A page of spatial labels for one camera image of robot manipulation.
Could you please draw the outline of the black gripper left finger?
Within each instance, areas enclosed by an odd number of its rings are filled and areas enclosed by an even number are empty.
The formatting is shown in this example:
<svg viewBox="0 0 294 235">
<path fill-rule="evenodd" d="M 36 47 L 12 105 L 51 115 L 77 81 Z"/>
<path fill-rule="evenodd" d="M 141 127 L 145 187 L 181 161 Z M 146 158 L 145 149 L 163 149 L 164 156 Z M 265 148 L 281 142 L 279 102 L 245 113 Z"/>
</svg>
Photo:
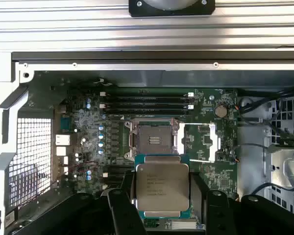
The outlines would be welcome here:
<svg viewBox="0 0 294 235">
<path fill-rule="evenodd" d="M 143 222 L 130 200 L 134 171 L 127 171 L 120 188 L 108 192 L 108 203 L 112 214 L 114 232 L 117 235 L 146 235 Z"/>
</svg>

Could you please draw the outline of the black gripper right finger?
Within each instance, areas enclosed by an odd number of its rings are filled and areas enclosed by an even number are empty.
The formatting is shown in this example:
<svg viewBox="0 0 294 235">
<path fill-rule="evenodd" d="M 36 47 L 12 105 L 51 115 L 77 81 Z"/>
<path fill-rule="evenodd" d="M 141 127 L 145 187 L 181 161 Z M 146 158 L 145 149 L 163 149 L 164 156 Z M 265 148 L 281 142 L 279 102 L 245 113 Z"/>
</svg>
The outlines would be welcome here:
<svg viewBox="0 0 294 235">
<path fill-rule="evenodd" d="M 208 188 L 199 173 L 190 173 L 190 200 L 207 235 L 234 235 L 236 226 L 227 195 Z"/>
</svg>

